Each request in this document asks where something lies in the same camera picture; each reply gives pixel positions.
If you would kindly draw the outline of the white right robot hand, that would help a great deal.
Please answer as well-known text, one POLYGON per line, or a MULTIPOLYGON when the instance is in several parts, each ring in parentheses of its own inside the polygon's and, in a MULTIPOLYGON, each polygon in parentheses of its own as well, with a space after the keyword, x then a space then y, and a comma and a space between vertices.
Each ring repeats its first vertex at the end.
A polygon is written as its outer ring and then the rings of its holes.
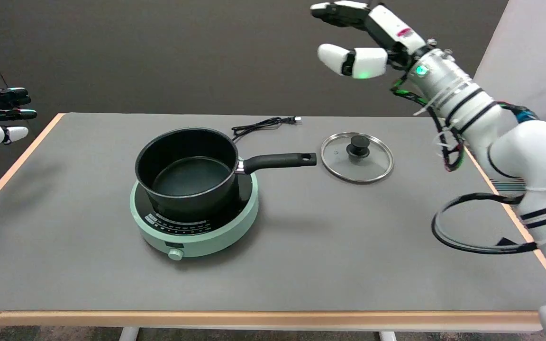
POLYGON ((332 26, 366 32, 377 44, 375 48, 351 49, 320 45, 319 60, 338 75, 370 79, 383 75, 387 67, 406 71, 418 53, 428 50, 426 41, 383 3, 370 6, 350 0, 323 2, 313 4, 310 13, 332 26))

